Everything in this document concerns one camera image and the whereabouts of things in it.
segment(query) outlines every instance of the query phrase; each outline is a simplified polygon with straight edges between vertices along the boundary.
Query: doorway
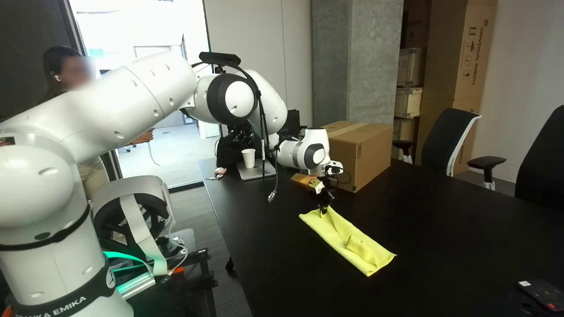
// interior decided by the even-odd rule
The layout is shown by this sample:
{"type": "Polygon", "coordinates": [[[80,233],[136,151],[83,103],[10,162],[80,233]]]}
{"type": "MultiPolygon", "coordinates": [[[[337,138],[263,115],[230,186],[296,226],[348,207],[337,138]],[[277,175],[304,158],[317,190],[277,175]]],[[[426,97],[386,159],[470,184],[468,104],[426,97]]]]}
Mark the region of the doorway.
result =
{"type": "MultiPolygon", "coordinates": [[[[209,51],[202,0],[70,0],[70,5],[97,76],[164,51],[191,64],[209,51]]],[[[200,65],[195,71],[206,75],[212,68],[200,65]]],[[[175,111],[153,128],[150,143],[115,150],[122,176],[156,175],[169,188],[201,182],[197,161],[215,156],[219,125],[175,111]]]]}

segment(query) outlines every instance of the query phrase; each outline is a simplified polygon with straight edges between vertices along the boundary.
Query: paper cup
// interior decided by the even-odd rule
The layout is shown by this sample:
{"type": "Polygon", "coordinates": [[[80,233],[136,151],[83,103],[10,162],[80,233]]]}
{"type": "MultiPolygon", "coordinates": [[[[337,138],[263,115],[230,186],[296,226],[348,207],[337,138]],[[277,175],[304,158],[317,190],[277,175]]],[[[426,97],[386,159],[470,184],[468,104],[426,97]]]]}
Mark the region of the paper cup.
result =
{"type": "Polygon", "coordinates": [[[246,148],[241,151],[243,154],[243,160],[245,161],[245,167],[251,169],[254,167],[254,148],[246,148]]]}

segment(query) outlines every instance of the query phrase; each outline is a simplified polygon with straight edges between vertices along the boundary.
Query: person's hand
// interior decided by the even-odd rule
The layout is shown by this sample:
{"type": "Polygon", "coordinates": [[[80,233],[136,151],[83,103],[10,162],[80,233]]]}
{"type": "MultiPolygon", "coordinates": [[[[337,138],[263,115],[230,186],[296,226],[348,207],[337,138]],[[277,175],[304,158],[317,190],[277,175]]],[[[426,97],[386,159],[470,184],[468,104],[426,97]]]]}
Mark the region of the person's hand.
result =
{"type": "Polygon", "coordinates": [[[138,136],[135,140],[131,141],[132,144],[139,144],[149,142],[153,139],[153,130],[149,130],[142,135],[138,136]]]}

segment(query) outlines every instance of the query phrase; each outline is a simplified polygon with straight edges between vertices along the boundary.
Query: microfiber towel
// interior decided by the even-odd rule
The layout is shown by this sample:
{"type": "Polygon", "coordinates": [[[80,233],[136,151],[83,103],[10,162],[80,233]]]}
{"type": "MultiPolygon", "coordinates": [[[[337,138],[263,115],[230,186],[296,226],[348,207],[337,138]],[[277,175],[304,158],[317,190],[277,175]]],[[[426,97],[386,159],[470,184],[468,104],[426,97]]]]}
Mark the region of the microfiber towel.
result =
{"type": "Polygon", "coordinates": [[[395,257],[331,207],[327,207],[323,215],[316,209],[299,217],[366,276],[371,276],[395,257]]]}

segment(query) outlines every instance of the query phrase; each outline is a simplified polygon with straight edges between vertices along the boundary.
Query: floor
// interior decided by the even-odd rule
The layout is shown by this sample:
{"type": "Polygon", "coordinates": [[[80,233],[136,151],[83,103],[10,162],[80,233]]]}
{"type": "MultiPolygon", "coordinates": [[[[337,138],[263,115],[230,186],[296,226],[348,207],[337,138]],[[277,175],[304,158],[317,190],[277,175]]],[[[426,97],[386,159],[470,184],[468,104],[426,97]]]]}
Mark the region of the floor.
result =
{"type": "Polygon", "coordinates": [[[160,127],[153,131],[153,137],[150,152],[147,143],[127,147],[129,153],[118,151],[121,173],[124,177],[155,175],[169,187],[201,180],[197,162],[215,156],[215,142],[219,139],[200,139],[195,124],[160,127]]]}
{"type": "MultiPolygon", "coordinates": [[[[456,178],[482,186],[483,175],[473,171],[459,174],[456,178]]],[[[515,184],[501,179],[495,179],[495,182],[499,192],[513,196],[515,184]]],[[[171,199],[178,221],[174,229],[194,229],[197,247],[209,248],[210,269],[214,270],[219,284],[213,290],[218,317],[251,317],[239,281],[225,271],[229,252],[205,187],[172,193],[171,199]]]]}

